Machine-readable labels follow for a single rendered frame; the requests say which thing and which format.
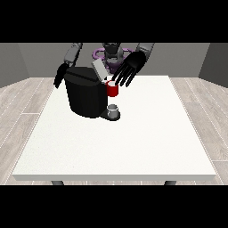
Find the red pod holder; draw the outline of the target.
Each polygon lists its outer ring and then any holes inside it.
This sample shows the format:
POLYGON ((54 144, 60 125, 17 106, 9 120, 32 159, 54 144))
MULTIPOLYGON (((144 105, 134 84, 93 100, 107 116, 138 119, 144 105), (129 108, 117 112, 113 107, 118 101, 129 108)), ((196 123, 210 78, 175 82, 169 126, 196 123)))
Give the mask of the red pod holder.
POLYGON ((108 81, 106 83, 106 87, 107 87, 107 95, 109 97, 115 97, 118 95, 118 85, 115 85, 114 81, 108 81))

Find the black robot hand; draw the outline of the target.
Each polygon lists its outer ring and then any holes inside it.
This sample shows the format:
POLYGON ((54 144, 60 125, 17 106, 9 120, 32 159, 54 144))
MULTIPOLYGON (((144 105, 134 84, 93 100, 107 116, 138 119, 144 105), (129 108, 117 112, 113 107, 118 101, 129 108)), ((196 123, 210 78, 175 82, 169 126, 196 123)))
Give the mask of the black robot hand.
POLYGON ((129 86, 145 63, 146 55, 144 52, 132 52, 123 60, 111 80, 115 82, 116 86, 129 86))
POLYGON ((56 88, 58 88, 61 84, 61 81, 64 78, 64 75, 66 74, 67 69, 69 68, 69 64, 64 62, 62 65, 57 69, 57 73, 55 76, 55 79, 53 81, 53 84, 56 88))

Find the black coffee machine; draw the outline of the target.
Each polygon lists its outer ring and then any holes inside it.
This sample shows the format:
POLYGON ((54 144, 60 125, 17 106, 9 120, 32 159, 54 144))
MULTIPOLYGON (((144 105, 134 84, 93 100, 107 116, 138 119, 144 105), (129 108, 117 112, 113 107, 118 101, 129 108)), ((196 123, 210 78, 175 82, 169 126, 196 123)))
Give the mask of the black coffee machine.
POLYGON ((120 119, 120 112, 115 118, 108 115, 107 86, 99 80, 93 68, 72 66, 67 69, 64 80, 73 112, 84 118, 120 119))

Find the pale grey machine lid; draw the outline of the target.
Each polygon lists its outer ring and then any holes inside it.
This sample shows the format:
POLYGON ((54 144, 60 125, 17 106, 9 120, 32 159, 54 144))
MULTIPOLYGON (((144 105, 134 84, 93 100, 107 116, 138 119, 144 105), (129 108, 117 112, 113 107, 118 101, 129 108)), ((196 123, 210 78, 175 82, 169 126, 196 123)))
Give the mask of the pale grey machine lid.
POLYGON ((101 59, 93 61, 92 67, 100 81, 103 81, 108 76, 108 72, 105 69, 101 59))

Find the small grey cup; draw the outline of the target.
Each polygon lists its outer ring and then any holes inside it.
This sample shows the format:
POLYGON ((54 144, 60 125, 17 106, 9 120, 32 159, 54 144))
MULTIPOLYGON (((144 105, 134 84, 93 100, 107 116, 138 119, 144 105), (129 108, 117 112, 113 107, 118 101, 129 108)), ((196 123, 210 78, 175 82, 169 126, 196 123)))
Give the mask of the small grey cup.
POLYGON ((107 106, 108 117, 116 118, 118 116, 118 106, 116 104, 110 104, 107 106))

